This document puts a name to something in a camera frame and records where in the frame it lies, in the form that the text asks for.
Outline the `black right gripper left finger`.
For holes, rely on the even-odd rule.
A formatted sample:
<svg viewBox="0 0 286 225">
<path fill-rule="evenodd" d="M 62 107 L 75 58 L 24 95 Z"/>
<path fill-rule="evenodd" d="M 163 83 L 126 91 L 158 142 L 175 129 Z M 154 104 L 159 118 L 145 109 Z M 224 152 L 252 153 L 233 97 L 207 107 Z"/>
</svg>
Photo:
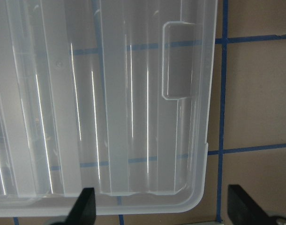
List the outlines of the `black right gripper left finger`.
<svg viewBox="0 0 286 225">
<path fill-rule="evenodd" d="M 96 200 L 93 187 L 84 188 L 61 225 L 93 225 L 96 221 Z"/>
</svg>

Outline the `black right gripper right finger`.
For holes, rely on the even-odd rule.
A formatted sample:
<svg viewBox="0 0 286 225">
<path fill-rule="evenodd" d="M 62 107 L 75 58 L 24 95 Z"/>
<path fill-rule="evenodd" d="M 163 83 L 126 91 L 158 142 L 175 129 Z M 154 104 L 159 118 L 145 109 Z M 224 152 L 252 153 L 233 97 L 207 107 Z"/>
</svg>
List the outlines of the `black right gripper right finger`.
<svg viewBox="0 0 286 225">
<path fill-rule="evenodd" d="M 268 225 L 269 216 L 240 185 L 228 185 L 227 214 L 233 225 Z"/>
</svg>

